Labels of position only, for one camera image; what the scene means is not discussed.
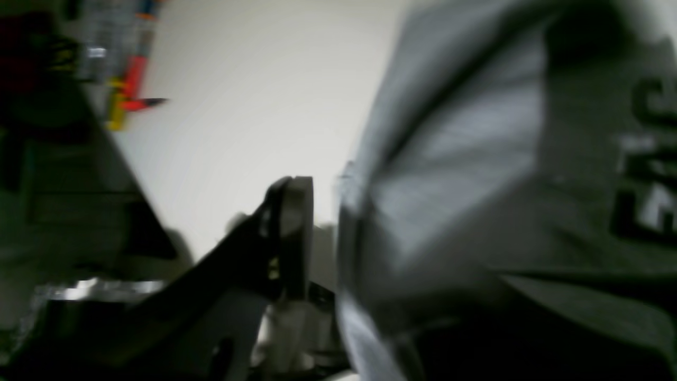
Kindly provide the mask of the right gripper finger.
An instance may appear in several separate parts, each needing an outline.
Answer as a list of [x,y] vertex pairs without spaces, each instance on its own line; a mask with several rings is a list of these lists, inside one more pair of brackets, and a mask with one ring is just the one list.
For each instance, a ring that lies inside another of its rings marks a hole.
[[304,304],[314,181],[283,177],[173,282],[44,285],[3,380],[245,380],[269,306]]

